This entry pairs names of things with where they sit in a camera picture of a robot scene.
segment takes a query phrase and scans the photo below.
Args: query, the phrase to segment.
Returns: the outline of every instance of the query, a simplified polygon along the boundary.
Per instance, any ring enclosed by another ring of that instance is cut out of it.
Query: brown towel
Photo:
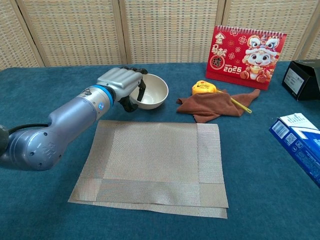
[[[260,94],[259,89],[251,93],[233,95],[232,98],[249,107],[251,102]],[[197,123],[206,123],[221,115],[240,117],[244,110],[232,103],[231,96],[227,92],[197,93],[188,98],[178,98],[178,113],[192,114]]]

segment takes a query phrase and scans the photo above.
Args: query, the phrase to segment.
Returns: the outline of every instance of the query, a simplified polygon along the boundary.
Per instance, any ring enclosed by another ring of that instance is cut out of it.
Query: black box
[[[296,100],[320,99],[320,59],[291,61],[282,86]]]

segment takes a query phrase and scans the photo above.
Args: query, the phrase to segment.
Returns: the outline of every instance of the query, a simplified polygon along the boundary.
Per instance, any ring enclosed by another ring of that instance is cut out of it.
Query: robotic arm
[[[145,69],[113,68],[100,76],[97,84],[83,90],[78,96],[49,115],[43,128],[32,124],[6,130],[0,125],[0,167],[25,171],[51,169],[63,156],[67,146],[83,131],[101,118],[114,102],[125,111],[133,112],[131,92],[139,87],[137,100],[141,101],[146,85]]]

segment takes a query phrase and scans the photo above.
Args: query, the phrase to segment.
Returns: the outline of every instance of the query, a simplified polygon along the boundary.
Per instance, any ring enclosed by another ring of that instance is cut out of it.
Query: cartoon lion dance character
[[[266,35],[261,38],[257,35],[252,35],[248,38],[247,44],[249,49],[245,51],[245,56],[242,62],[247,65],[245,71],[240,73],[242,79],[256,80],[260,83],[270,82],[273,68],[276,65],[277,52],[276,47],[279,45],[277,36]]]

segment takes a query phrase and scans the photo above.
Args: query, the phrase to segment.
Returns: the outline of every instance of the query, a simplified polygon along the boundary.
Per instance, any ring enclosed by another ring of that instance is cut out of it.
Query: blue ring
[[[110,101],[110,105],[111,106],[113,106],[114,105],[114,100],[113,100],[113,98],[112,98],[112,96],[111,96],[111,93],[106,89],[106,88],[104,88],[103,86],[100,86],[100,85],[93,85],[93,86],[91,86],[92,88],[98,88],[98,89],[101,89],[102,91],[104,91],[104,93],[108,96],[108,98],[109,98],[109,101]]]

